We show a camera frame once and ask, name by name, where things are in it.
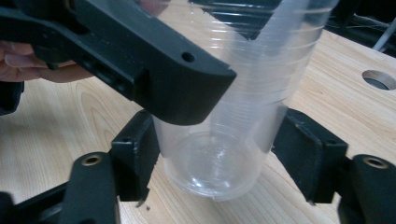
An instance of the wooden table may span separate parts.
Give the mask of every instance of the wooden table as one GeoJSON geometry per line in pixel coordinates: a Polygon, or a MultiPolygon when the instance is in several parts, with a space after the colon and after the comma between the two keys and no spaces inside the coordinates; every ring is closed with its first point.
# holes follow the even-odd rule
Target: wooden table
{"type": "MultiPolygon", "coordinates": [[[[396,91],[369,86],[363,71],[396,78],[396,59],[325,32],[290,107],[349,143],[348,156],[372,154],[396,162],[396,91]]],[[[0,117],[0,190],[16,203],[65,182],[73,160],[108,151],[111,140],[141,108],[95,77],[26,83],[18,111],[0,117]]],[[[254,189],[216,203],[176,189],[160,158],[146,204],[120,205],[122,223],[337,223],[336,206],[306,203],[270,154],[254,189]]]]}

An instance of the wood grain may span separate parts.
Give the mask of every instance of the wood grain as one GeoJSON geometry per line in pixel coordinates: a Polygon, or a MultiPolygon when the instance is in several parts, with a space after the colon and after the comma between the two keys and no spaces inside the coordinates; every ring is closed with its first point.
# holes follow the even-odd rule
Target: wood grain
{"type": "MultiPolygon", "coordinates": [[[[380,70],[396,78],[396,60],[325,32],[291,107],[350,144],[348,156],[366,153],[396,162],[396,91],[381,91],[361,77],[380,70]]],[[[89,78],[67,84],[26,83],[21,105],[0,117],[0,190],[19,203],[65,182],[73,160],[108,151],[113,137],[140,110],[89,78]]],[[[120,205],[122,223],[338,223],[333,204],[311,206],[269,154],[254,189],[216,203],[176,189],[160,158],[146,203],[120,205]]]]}

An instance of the human hand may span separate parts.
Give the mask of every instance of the human hand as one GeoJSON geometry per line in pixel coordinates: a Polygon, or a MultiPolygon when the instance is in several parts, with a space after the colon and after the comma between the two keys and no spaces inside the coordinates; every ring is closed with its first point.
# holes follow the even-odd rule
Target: human hand
{"type": "Polygon", "coordinates": [[[53,82],[70,82],[92,75],[72,61],[59,64],[59,69],[49,70],[39,60],[28,44],[0,42],[0,81],[22,82],[44,78],[53,82]]]}

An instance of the clear plastic cup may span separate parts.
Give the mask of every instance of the clear plastic cup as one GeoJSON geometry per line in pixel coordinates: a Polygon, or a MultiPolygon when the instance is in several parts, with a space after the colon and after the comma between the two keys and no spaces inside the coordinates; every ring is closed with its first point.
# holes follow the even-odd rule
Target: clear plastic cup
{"type": "Polygon", "coordinates": [[[166,173],[176,186],[216,201],[236,198],[253,187],[336,3],[156,2],[166,7],[158,17],[161,21],[237,73],[201,124],[176,126],[154,120],[166,173]]]}

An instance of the plastic cup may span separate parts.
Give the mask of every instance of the plastic cup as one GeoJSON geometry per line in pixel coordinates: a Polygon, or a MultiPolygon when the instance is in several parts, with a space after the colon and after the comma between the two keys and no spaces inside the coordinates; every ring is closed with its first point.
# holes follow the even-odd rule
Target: plastic cup
{"type": "Polygon", "coordinates": [[[336,0],[172,0],[159,19],[237,73],[207,119],[176,126],[155,119],[169,179],[216,201],[257,181],[290,97],[336,0]]]}

